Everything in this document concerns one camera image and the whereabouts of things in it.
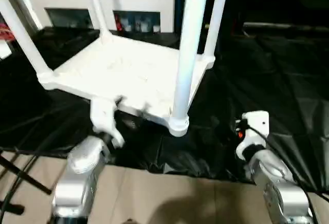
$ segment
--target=white cylindrical leg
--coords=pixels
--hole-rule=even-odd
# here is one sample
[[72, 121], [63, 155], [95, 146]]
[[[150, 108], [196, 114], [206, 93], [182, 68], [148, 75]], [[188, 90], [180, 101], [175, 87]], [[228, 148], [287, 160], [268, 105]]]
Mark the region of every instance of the white cylindrical leg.
[[218, 33], [220, 31], [225, 0], [215, 0], [214, 7], [212, 9], [210, 26], [205, 46], [204, 54], [207, 56], [214, 56], [215, 47], [217, 43]]
[[169, 119], [169, 131], [177, 137], [185, 135], [189, 126], [187, 111], [205, 5], [206, 0], [185, 1], [174, 106]]
[[0, 0], [0, 13], [4, 17], [10, 30], [15, 35], [20, 47], [25, 53], [27, 59], [35, 69], [38, 78], [52, 75], [52, 70], [46, 65], [35, 44], [26, 32], [22, 22], [16, 14], [9, 0]]
[[94, 11], [99, 23], [100, 29], [100, 38], [106, 40], [110, 36], [110, 32], [107, 29], [104, 13], [102, 10], [102, 6], [99, 0], [92, 0]]

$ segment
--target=beige floor tile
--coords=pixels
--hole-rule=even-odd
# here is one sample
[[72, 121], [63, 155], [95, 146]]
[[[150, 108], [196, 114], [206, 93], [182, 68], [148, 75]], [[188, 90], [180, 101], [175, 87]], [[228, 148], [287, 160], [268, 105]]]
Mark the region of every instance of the beige floor tile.
[[119, 195], [125, 168], [106, 166], [97, 184], [97, 192], [89, 224], [109, 224]]
[[310, 193], [309, 197], [313, 203], [319, 224], [329, 223], [329, 203], [314, 193]]
[[[38, 159], [29, 175], [52, 189], [64, 166], [65, 160], [42, 157]], [[6, 212], [4, 223], [45, 224], [51, 214], [51, 201], [52, 196], [48, 196], [29, 183], [23, 182], [12, 198], [11, 203], [24, 205], [24, 214], [17, 216]]]
[[214, 183], [127, 169], [111, 224], [215, 223]]
[[262, 193], [255, 185], [215, 183], [217, 223], [271, 224]]

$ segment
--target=black tripod leg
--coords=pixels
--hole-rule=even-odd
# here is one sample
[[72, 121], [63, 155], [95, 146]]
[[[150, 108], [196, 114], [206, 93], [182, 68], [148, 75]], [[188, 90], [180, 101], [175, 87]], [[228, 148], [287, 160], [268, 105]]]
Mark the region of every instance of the black tripod leg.
[[[4, 202], [0, 201], [0, 209], [2, 209], [3, 203]], [[15, 215], [22, 215], [24, 213], [24, 206], [20, 204], [8, 204], [6, 211]]]
[[8, 161], [6, 158], [4, 158], [2, 155], [0, 155], [0, 165], [3, 166], [4, 168], [8, 169], [14, 174], [18, 174], [19, 172], [21, 175], [21, 178], [29, 182], [31, 185], [34, 187], [38, 188], [40, 191], [43, 191], [44, 193], [50, 195], [51, 190], [47, 187], [45, 187], [43, 184], [38, 182], [37, 180], [33, 179], [31, 176], [29, 176], [27, 173], [22, 172], [17, 166], [12, 164], [10, 161]]

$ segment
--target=white cabinet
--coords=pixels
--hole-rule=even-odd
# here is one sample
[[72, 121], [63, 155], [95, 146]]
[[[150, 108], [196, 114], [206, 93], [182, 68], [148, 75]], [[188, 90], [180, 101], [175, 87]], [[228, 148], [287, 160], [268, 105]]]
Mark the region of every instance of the white cabinet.
[[[98, 29], [99, 25], [96, 15], [92, 9], [91, 0], [30, 0], [34, 12], [37, 14], [43, 27], [56, 26], [57, 21], [76, 20], [72, 23], [85, 23], [86, 27]], [[104, 11], [104, 16], [109, 29], [117, 29], [117, 21], [114, 11], [148, 12], [148, 14], [159, 14], [161, 32], [173, 32], [174, 30], [174, 0], [100, 0]]]

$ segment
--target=black cloth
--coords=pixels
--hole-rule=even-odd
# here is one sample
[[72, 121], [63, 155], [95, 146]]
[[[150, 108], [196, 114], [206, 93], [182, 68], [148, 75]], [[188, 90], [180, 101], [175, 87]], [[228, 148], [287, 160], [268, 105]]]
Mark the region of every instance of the black cloth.
[[[95, 40], [98, 31], [46, 28], [33, 40], [55, 69]], [[173, 34], [123, 34], [136, 40], [178, 48]], [[247, 182], [235, 156], [234, 121], [241, 113], [270, 113], [271, 146], [296, 171], [308, 190], [329, 190], [329, 44], [283, 38], [230, 38], [208, 70], [189, 110], [182, 138], [141, 117], [117, 112], [126, 140], [113, 164], [152, 173]], [[91, 133], [89, 101], [46, 91], [19, 50], [0, 62], [0, 149], [66, 157]]]

